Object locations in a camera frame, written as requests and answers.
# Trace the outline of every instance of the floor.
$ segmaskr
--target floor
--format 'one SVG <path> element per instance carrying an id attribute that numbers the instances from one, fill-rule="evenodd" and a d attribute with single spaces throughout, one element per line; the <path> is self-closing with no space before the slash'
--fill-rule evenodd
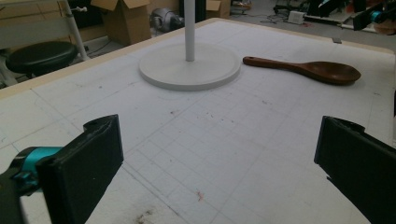
<path id="1" fill-rule="evenodd" d="M 230 20 L 243 21 L 309 35 L 339 38 L 341 41 L 371 45 L 396 51 L 395 36 L 343 29 L 335 23 L 327 23 L 326 21 L 304 21 L 301 25 L 289 23 L 287 22 L 287 11 L 279 10 L 278 13 L 275 14 L 273 10 L 274 6 L 281 2 L 281 0 L 251 0 L 251 10 L 245 11 L 245 13 L 242 14 L 242 11 L 234 9 L 232 10 Z M 152 36 L 160 34 L 161 33 L 156 33 L 152 30 Z M 122 46 L 117 43 L 108 42 L 105 37 L 89 41 L 85 44 L 89 46 L 90 50 L 88 54 L 91 57 L 122 48 Z"/>
<path id="2" fill-rule="evenodd" d="M 396 50 L 395 36 L 379 35 L 365 31 L 353 31 L 343 29 L 336 24 L 328 24 L 318 21 L 304 21 L 302 25 L 288 23 L 287 16 L 283 11 L 279 11 L 277 15 L 273 11 L 276 0 L 251 0 L 252 8 L 246 11 L 247 15 L 232 15 L 233 21 L 244 21 L 263 26 L 270 26 L 282 30 L 289 30 L 309 35 L 319 35 L 329 38 L 340 38 L 344 41 L 355 42 L 365 45 L 377 46 L 380 48 Z"/>

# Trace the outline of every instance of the white table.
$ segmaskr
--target white table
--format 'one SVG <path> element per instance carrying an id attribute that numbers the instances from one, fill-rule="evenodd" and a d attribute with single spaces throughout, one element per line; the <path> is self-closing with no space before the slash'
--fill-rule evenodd
<path id="1" fill-rule="evenodd" d="M 0 7 L 12 7 L 45 2 L 64 2 L 66 16 L 53 20 L 1 26 L 0 49 L 8 49 L 40 41 L 52 40 L 71 34 L 76 39 L 81 59 L 83 61 L 89 60 L 90 58 L 87 56 L 87 52 L 84 49 L 76 21 L 67 0 L 0 0 Z M 6 83 L 8 86 L 17 84 L 13 73 L 6 67 L 4 57 L 0 57 L 0 81 Z"/>
<path id="2" fill-rule="evenodd" d="M 26 147 L 64 146 L 85 122 L 119 114 L 125 162 L 88 223 L 368 223 L 313 158 L 324 115 L 391 143 L 394 55 L 223 20 L 196 40 L 241 60 L 346 63 L 362 77 L 340 87 L 242 65 L 220 88 L 167 91 L 137 65 L 182 43 L 175 31 L 0 90 L 0 172 Z M 50 223 L 41 194 L 23 202 L 31 223 Z"/>

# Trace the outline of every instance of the stool seat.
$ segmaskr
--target stool seat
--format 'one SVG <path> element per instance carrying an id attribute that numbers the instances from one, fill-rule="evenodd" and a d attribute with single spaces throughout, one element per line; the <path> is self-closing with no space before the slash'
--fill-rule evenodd
<path id="1" fill-rule="evenodd" d="M 77 54 L 76 46 L 69 42 L 45 42 L 11 53 L 6 66 L 15 73 L 41 76 L 68 66 Z"/>

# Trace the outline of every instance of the equipment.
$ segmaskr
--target equipment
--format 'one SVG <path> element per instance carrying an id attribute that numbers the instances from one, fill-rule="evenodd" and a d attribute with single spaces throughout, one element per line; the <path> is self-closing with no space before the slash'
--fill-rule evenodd
<path id="1" fill-rule="evenodd" d="M 150 15 L 151 27 L 168 33 L 184 27 L 184 19 L 176 15 L 169 8 L 154 9 Z"/>
<path id="2" fill-rule="evenodd" d="M 340 8 L 342 0 L 312 0 L 309 1 L 308 16 L 329 17 L 330 13 Z"/>
<path id="3" fill-rule="evenodd" d="M 353 30 L 359 31 L 372 22 L 381 23 L 385 20 L 396 20 L 396 1 L 379 3 L 353 19 Z"/>
<path id="4" fill-rule="evenodd" d="M 21 196 L 42 189 L 52 223 L 85 223 L 123 162 L 117 115 L 84 124 L 65 147 L 28 147 L 0 175 L 0 221 L 24 224 Z"/>
<path id="5" fill-rule="evenodd" d="M 299 11 L 291 11 L 288 17 L 288 22 L 294 24 L 303 24 L 305 13 Z"/>

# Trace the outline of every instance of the wooden spoon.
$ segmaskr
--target wooden spoon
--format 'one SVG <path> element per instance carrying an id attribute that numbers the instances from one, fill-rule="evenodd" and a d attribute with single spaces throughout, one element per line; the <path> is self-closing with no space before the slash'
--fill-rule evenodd
<path id="1" fill-rule="evenodd" d="M 361 73 L 354 67 L 342 63 L 282 63 L 256 57 L 245 57 L 243 62 L 257 67 L 287 69 L 321 82 L 336 85 L 352 84 L 361 77 Z"/>

